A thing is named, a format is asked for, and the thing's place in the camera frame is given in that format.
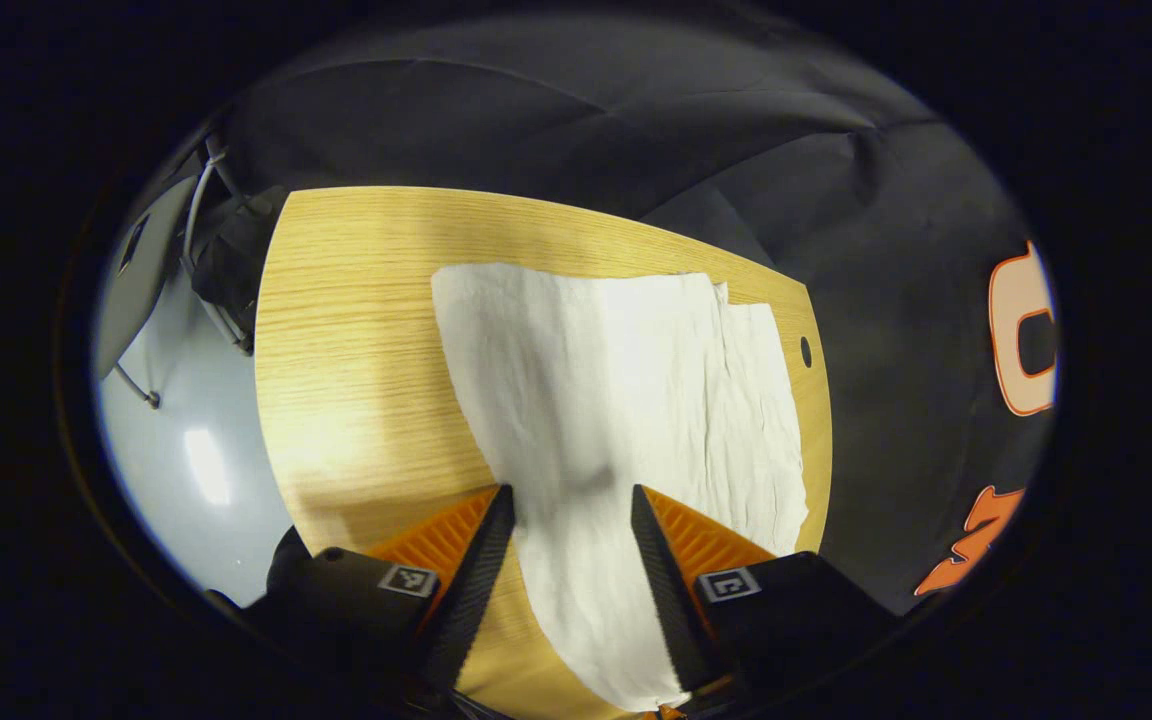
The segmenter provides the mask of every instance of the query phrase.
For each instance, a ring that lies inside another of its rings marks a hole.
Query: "white towel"
[[[631,279],[456,265],[433,278],[452,386],[515,492],[526,597],[581,682],[677,705],[630,529],[635,483],[776,555],[806,517],[799,424],[768,305],[700,273]]]

